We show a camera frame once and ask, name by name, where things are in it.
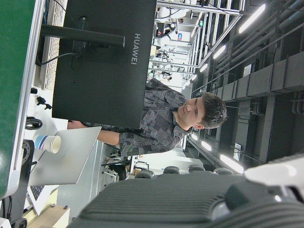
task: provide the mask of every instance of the hand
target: hand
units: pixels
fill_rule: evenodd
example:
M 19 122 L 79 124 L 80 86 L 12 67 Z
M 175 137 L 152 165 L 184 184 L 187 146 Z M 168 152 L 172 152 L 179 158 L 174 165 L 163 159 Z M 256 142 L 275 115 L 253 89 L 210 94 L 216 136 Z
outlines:
M 80 121 L 72 120 L 71 122 L 67 123 L 68 129 L 77 129 L 77 128 L 86 128 Z

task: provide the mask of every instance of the nose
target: nose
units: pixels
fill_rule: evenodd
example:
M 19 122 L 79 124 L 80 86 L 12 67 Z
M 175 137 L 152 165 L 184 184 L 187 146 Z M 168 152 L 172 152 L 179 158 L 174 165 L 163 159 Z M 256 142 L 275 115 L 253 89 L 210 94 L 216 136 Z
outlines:
M 186 105 L 186 110 L 187 112 L 190 112 L 192 110 L 192 106 L 190 104 Z

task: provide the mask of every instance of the white cup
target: white cup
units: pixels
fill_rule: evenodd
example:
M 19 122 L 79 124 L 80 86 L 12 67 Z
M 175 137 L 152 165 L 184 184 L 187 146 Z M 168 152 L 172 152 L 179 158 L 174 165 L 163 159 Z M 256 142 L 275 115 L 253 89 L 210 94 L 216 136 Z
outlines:
M 61 146 L 61 138 L 58 135 L 37 135 L 33 141 L 35 148 L 51 153 L 57 153 Z

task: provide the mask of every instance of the man's hair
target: man's hair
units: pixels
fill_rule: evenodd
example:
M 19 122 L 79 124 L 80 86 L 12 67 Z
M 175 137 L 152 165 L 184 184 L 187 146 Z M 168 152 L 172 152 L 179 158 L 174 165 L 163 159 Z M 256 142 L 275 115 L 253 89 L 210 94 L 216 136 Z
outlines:
M 205 128 L 217 128 L 227 119 L 225 103 L 212 93 L 204 93 L 202 97 L 205 115 L 200 124 Z

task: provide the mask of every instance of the patterned shirt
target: patterned shirt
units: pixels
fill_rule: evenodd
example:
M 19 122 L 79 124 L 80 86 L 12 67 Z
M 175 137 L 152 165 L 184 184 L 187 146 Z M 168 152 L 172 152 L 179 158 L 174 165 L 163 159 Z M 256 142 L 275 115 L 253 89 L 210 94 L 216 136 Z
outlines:
M 140 129 L 106 124 L 92 126 L 101 126 L 102 130 L 120 133 L 122 156 L 166 152 L 172 150 L 182 137 L 192 131 L 192 128 L 183 130 L 173 114 L 185 102 L 182 94 L 153 78 L 146 85 Z

